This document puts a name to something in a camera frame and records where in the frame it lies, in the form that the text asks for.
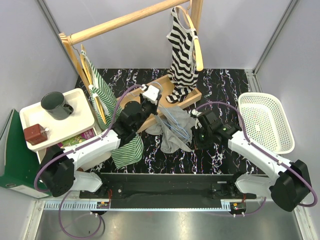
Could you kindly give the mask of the blue wire hanger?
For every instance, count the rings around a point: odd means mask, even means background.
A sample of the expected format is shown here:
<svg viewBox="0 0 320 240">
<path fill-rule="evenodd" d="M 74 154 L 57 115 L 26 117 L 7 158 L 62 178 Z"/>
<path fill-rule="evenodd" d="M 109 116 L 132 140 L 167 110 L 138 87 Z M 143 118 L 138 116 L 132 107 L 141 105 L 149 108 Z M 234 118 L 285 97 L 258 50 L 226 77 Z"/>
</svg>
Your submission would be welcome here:
<svg viewBox="0 0 320 240">
<path fill-rule="evenodd" d="M 159 82 L 150 82 L 148 84 L 145 84 L 145 85 L 158 85 L 159 86 L 159 89 L 162 90 L 163 92 L 163 87 L 162 85 L 159 83 Z M 168 108 L 164 107 L 160 102 L 159 102 L 159 105 L 160 107 L 165 110 L 168 115 L 171 117 L 171 119 L 169 120 L 169 122 L 173 123 L 177 128 L 179 128 L 179 130 L 175 127 L 173 127 L 173 129 L 178 132 L 179 135 L 181 135 L 184 139 L 190 139 L 191 137 L 189 136 L 189 134 L 187 133 L 186 130 L 184 130 L 180 125 L 179 123 L 177 122 L 177 120 L 172 116 L 172 114 L 168 111 Z"/>
</svg>

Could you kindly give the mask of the grey tank top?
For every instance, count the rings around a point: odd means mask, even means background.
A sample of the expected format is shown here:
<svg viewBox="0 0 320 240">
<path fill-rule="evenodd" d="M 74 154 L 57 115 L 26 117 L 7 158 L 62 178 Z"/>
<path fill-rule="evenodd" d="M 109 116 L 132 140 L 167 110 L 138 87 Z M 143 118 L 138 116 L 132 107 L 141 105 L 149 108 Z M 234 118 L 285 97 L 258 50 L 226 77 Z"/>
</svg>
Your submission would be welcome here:
<svg viewBox="0 0 320 240">
<path fill-rule="evenodd" d="M 156 123 L 148 127 L 145 132 L 153 136 L 162 136 L 160 149 L 165 154 L 172 154 L 178 150 L 191 152 L 193 139 L 191 128 L 195 126 L 196 120 L 178 106 L 160 105 L 158 110 L 162 116 L 156 115 L 154 117 Z"/>
</svg>

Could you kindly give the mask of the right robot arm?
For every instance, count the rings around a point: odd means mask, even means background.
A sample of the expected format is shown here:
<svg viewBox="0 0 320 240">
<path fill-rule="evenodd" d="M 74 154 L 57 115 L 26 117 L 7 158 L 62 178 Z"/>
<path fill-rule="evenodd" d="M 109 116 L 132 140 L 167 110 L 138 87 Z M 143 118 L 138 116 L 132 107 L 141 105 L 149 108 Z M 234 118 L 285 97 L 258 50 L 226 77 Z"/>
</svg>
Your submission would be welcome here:
<svg viewBox="0 0 320 240">
<path fill-rule="evenodd" d="M 245 157 L 266 175 L 234 174 L 227 185 L 230 197 L 236 199 L 243 194 L 267 197 L 282 210 L 291 212 L 310 193 L 311 179 L 303 161 L 291 161 L 255 141 L 248 141 L 237 123 L 223 123 L 210 110 L 193 110 L 190 115 L 195 119 L 191 130 L 196 149 L 222 144 Z"/>
</svg>

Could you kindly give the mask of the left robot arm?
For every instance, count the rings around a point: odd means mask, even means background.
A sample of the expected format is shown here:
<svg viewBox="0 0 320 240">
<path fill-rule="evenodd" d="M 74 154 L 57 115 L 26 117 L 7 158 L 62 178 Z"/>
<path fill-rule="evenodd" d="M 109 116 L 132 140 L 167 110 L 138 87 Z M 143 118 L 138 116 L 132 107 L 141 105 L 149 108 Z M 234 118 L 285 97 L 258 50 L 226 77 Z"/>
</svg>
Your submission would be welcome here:
<svg viewBox="0 0 320 240">
<path fill-rule="evenodd" d="M 154 97 L 140 95 L 140 102 L 130 101 L 117 119 L 101 134 L 78 145 L 60 148 L 49 147 L 34 180 L 34 187 L 42 180 L 53 197 L 60 197 L 70 191 L 84 191 L 96 198 L 108 193 L 108 182 L 99 173 L 78 171 L 84 164 L 96 160 L 105 153 L 119 153 L 129 160 L 141 158 L 142 141 L 137 131 L 150 117 L 156 115 L 161 95 Z"/>
</svg>

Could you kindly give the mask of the black white striped tank top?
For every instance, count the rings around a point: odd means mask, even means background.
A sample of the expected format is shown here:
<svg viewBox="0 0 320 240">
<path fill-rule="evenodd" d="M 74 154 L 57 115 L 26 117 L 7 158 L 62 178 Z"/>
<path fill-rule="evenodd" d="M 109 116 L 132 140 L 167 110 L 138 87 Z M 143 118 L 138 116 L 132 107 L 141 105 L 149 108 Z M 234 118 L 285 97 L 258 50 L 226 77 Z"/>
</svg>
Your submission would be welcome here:
<svg viewBox="0 0 320 240">
<path fill-rule="evenodd" d="M 199 75 L 193 56 L 193 37 L 198 35 L 196 29 L 183 26 L 179 10 L 178 7 L 172 8 L 172 29 L 166 36 L 172 46 L 172 64 L 167 75 L 174 88 L 172 93 L 166 96 L 167 102 L 171 104 L 183 102 L 197 86 Z"/>
</svg>

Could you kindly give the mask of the wooden hanger left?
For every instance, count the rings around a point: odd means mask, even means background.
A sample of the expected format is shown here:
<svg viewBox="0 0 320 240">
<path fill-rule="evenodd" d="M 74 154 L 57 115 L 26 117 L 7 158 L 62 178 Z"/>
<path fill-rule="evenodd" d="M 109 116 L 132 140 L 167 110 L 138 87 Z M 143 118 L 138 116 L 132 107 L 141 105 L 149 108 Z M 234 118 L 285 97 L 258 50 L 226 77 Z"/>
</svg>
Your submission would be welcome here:
<svg viewBox="0 0 320 240">
<path fill-rule="evenodd" d="M 84 69 L 84 73 L 85 73 L 87 80 L 89 82 L 89 92 L 91 93 L 91 90 L 93 88 L 98 89 L 99 81 L 96 78 L 96 75 L 94 73 L 91 62 L 87 56 L 86 49 L 82 44 L 81 44 L 81 52 L 80 52 L 80 61 L 81 61 L 82 67 Z M 101 117 L 103 123 L 107 124 L 104 107 L 100 101 L 99 95 L 96 92 L 94 92 L 92 94 L 92 99 L 94 102 L 94 106 L 98 110 L 99 116 Z"/>
</svg>

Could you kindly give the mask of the wooden hanger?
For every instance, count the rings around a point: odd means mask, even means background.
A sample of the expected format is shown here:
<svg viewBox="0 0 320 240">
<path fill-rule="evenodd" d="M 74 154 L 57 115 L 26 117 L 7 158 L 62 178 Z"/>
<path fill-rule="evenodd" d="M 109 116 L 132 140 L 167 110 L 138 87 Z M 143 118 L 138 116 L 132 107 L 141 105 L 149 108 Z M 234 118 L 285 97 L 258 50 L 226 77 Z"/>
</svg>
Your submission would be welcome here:
<svg viewBox="0 0 320 240">
<path fill-rule="evenodd" d="M 85 73 L 87 80 L 89 82 L 89 92 L 91 93 L 91 90 L 93 88 L 98 89 L 99 81 L 96 78 L 96 75 L 94 73 L 91 62 L 87 56 L 86 49 L 82 44 L 81 44 L 81 52 L 80 52 L 80 61 L 81 61 L 82 67 L 84 69 L 84 73 Z M 94 102 L 94 106 L 98 110 L 99 116 L 101 117 L 103 123 L 107 124 L 104 107 L 100 101 L 99 95 L 96 92 L 94 92 L 92 94 L 92 99 Z"/>
<path fill-rule="evenodd" d="M 193 24 L 193 21 L 187 11 L 180 5 L 176 6 L 180 10 L 182 10 L 182 14 L 184 17 L 184 20 L 188 23 L 189 27 L 193 30 L 195 30 L 195 26 Z M 203 56 L 202 56 L 202 51 L 201 51 L 201 46 L 199 42 L 198 36 L 193 37 L 193 45 L 194 45 L 194 59 L 196 63 L 196 70 L 198 72 L 201 72 L 204 69 L 204 63 L 203 63 Z"/>
</svg>

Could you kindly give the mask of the wooden hanger right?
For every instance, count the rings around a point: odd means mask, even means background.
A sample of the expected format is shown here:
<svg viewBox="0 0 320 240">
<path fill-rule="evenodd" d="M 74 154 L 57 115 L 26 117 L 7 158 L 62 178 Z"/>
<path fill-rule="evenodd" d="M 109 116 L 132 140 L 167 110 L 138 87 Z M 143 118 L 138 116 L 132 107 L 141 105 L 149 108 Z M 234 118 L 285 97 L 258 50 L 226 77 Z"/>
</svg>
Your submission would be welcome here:
<svg viewBox="0 0 320 240">
<path fill-rule="evenodd" d="M 193 30 L 195 30 L 195 26 L 193 24 L 193 21 L 187 11 L 180 5 L 176 6 L 180 10 L 182 10 L 182 14 L 184 17 L 184 20 L 188 23 L 189 27 Z M 204 63 L 203 63 L 203 56 L 202 56 L 202 51 L 201 51 L 201 46 L 199 42 L 198 36 L 193 37 L 193 45 L 194 45 L 194 59 L 196 63 L 196 70 L 198 72 L 201 72 L 204 69 Z"/>
</svg>

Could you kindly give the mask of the wooden clothes rack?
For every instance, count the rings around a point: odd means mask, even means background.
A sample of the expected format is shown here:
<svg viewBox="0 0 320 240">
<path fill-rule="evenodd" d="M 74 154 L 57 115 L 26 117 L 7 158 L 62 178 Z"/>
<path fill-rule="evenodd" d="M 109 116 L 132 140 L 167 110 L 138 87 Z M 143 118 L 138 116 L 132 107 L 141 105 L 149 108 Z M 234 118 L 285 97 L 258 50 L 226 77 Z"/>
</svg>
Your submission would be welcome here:
<svg viewBox="0 0 320 240">
<path fill-rule="evenodd" d="M 181 4 L 190 5 L 198 27 L 201 0 L 62 0 L 60 39 L 77 72 L 79 44 L 98 68 L 166 68 L 169 10 Z"/>
</svg>

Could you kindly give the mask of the purple book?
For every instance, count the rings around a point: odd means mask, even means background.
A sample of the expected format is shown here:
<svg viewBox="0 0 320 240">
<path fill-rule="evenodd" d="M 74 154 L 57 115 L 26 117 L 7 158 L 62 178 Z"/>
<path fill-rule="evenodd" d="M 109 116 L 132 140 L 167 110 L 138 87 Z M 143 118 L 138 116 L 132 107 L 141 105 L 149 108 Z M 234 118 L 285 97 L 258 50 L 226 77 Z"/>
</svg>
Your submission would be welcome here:
<svg viewBox="0 0 320 240">
<path fill-rule="evenodd" d="M 86 130 L 78 135 L 75 135 L 69 139 L 63 140 L 62 142 L 59 142 L 57 145 L 64 149 L 66 147 L 71 147 L 80 143 L 83 143 L 93 137 L 96 136 L 96 132 L 93 128 Z"/>
</svg>

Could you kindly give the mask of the white perforated plastic basket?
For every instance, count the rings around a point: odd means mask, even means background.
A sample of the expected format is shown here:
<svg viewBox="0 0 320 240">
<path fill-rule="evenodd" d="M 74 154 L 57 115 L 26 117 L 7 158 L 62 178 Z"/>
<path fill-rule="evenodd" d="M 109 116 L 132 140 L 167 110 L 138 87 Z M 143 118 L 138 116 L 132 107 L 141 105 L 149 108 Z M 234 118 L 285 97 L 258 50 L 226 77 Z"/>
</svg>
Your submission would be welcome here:
<svg viewBox="0 0 320 240">
<path fill-rule="evenodd" d="M 246 92 L 238 97 L 238 110 L 248 136 L 276 154 L 295 148 L 293 133 L 280 100 L 268 93 Z"/>
</svg>

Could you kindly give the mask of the dark green mug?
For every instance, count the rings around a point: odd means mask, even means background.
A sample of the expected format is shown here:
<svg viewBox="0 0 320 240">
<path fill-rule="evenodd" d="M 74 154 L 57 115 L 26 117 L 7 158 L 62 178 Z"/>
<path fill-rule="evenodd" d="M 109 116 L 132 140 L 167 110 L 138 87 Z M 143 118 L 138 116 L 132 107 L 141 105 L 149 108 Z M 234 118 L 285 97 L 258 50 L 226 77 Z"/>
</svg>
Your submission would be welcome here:
<svg viewBox="0 0 320 240">
<path fill-rule="evenodd" d="M 64 95 L 57 91 L 46 94 L 40 105 L 58 121 L 68 118 L 74 112 L 74 108 L 66 101 Z"/>
</svg>

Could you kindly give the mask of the white bedside shelf unit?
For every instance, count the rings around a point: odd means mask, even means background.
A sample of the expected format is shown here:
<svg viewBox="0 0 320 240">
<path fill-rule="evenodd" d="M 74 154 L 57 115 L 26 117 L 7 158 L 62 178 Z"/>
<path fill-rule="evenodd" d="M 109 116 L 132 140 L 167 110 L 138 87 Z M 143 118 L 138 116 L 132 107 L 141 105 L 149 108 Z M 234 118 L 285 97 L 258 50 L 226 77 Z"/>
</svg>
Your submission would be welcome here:
<svg viewBox="0 0 320 240">
<path fill-rule="evenodd" d="M 40 102 L 24 107 L 19 112 L 23 129 L 36 124 L 48 128 L 46 141 L 36 145 L 26 143 L 27 147 L 36 153 L 39 162 L 43 160 L 47 148 L 52 145 L 59 144 L 91 129 L 96 135 L 102 132 L 94 109 L 82 89 L 75 88 L 63 95 L 74 109 L 74 112 L 64 120 L 54 119 L 41 107 Z"/>
</svg>

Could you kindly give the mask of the red brown cube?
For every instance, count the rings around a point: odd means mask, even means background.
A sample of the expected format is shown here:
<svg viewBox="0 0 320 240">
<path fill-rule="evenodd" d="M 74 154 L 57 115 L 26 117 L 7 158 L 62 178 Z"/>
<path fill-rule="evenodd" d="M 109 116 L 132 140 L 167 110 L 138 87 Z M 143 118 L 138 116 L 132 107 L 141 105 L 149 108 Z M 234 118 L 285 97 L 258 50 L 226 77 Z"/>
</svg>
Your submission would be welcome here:
<svg viewBox="0 0 320 240">
<path fill-rule="evenodd" d="M 25 140 L 32 146 L 40 144 L 48 139 L 48 129 L 40 124 L 29 126 L 23 130 Z"/>
</svg>

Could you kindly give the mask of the green binder folder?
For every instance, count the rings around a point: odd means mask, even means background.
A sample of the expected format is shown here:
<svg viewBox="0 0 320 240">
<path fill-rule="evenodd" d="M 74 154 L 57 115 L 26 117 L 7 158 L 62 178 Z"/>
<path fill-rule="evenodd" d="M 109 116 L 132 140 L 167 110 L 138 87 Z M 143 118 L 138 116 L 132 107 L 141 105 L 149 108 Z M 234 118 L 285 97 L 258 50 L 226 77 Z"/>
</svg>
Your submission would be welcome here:
<svg viewBox="0 0 320 240">
<path fill-rule="evenodd" d="M 0 131 L 0 186 L 35 199 L 50 196 L 34 188 L 39 166 L 36 153 L 27 147 L 19 113 L 12 109 Z"/>
</svg>

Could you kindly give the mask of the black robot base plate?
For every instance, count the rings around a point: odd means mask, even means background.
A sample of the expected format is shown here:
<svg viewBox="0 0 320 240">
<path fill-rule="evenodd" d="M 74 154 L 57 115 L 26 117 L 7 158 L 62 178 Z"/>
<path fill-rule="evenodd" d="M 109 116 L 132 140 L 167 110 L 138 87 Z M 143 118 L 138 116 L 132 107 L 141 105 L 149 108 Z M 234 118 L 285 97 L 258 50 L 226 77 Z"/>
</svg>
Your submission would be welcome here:
<svg viewBox="0 0 320 240">
<path fill-rule="evenodd" d="M 231 174 L 103 173 L 104 195 L 82 190 L 81 199 L 111 198 L 113 211 L 214 211 L 227 210 L 226 201 L 256 200 L 231 184 Z"/>
</svg>

